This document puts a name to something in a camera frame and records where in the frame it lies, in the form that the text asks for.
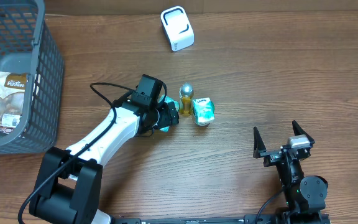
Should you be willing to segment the green lidded jar with tissues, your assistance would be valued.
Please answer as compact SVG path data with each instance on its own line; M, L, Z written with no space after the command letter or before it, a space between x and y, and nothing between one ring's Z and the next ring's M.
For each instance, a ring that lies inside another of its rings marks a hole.
M207 126L215 120L214 104L210 98L192 100L193 121L198 126Z

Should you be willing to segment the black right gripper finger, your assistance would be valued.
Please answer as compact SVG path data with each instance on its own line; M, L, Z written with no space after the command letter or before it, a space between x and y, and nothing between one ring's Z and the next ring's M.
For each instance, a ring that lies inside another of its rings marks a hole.
M253 134L254 134L254 150L253 150L253 157L254 158L261 158L264 157L266 153L266 147L265 144L261 138L261 135L259 133L259 130L257 127L253 128Z
M295 120L293 120L291 123L295 136L305 135L308 138L311 145L315 143L315 140L306 131L304 131Z

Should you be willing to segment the yellow liquid bottle silver cap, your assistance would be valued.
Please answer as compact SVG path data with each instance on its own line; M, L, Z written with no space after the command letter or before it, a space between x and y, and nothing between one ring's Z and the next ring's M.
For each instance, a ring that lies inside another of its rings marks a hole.
M189 83L184 83L179 91L180 95L180 110L179 112L183 116L189 116L192 111L192 98L193 98L193 86Z

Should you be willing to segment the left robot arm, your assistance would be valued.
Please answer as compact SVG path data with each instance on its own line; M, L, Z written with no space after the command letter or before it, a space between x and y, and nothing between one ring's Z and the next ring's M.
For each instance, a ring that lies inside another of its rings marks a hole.
M140 218L114 218L99 209L103 169L128 140L178 124L175 104L166 97L163 81L142 75L134 89L108 101L107 117L86 137L66 149L51 147L19 209L19 223L25 209L50 223L140 223Z

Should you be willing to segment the teal tissue pack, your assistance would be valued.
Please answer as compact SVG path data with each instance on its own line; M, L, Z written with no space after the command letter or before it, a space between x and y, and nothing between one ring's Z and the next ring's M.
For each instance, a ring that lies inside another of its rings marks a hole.
M163 97L165 97L164 103L165 103L165 102L168 103L168 102L171 102L171 101L176 102L176 103L177 103L177 110L179 110L179 103L178 103L177 101L171 99L169 96L164 96L164 95L163 95L163 96L160 98L160 102L162 102Z

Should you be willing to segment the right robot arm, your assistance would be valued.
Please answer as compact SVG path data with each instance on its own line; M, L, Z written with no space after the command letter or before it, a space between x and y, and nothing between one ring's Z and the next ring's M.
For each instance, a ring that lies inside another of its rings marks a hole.
M253 129L253 157L262 158L265 167L276 167L282 189L271 196L255 217L249 220L254 223L330 223L329 216L321 213L326 208L328 181L318 175L304 175L300 164L310 157L315 140L296 121L291 123L294 135L274 151L266 149L259 130L256 127ZM284 194L287 206L263 218L263 210L280 194Z

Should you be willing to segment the brown snack wrapper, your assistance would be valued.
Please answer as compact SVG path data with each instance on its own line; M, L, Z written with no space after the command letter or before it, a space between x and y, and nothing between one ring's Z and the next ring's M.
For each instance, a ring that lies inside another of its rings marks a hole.
M0 72L0 132L9 134L19 124L24 107L26 73Z

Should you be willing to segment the white barcode scanner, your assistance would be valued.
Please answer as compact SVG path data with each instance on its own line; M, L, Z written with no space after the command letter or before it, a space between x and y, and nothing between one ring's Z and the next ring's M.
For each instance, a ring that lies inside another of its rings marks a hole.
M161 13L160 20L173 52L194 44L195 35L184 8L174 6L166 9Z

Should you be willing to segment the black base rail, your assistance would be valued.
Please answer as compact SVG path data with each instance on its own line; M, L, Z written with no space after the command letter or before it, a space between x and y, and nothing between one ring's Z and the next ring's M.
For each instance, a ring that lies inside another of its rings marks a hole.
M331 224L328 215L320 217L303 216L294 218L292 221L285 221L277 215L245 215L244 217L220 217L220 218L168 218L148 219L140 218L113 218L113 224L279 224L279 223L307 223L307 224Z

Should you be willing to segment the dark grey plastic basket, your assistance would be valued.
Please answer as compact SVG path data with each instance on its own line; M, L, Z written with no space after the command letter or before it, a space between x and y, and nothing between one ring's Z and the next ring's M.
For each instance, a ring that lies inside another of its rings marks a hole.
M28 84L17 127L0 132L0 154L43 152L57 140L65 64L44 17L43 1L0 1L0 72Z

